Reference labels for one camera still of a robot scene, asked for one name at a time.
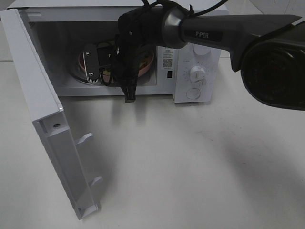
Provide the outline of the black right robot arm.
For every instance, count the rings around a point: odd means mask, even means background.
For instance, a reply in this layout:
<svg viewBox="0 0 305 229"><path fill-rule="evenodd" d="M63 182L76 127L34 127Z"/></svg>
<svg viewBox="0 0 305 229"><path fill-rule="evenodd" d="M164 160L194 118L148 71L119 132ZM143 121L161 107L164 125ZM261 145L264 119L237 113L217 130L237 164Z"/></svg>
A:
<svg viewBox="0 0 305 229"><path fill-rule="evenodd" d="M126 102L136 99L140 54L150 46L181 49L188 43L228 51L231 67L257 101L305 108L305 23L296 15L220 15L194 12L170 0L143 5L118 18L109 55L110 81Z"/></svg>

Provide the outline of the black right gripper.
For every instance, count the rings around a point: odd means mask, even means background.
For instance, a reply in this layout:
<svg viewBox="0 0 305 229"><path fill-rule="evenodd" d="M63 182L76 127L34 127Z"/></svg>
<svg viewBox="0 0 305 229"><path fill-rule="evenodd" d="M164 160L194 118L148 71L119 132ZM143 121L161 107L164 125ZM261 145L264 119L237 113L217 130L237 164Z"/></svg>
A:
<svg viewBox="0 0 305 229"><path fill-rule="evenodd" d="M110 42L101 42L98 48L110 46L109 54L111 77L118 83L126 103L136 100L139 65L147 52L147 46L135 33L116 35Z"/></svg>

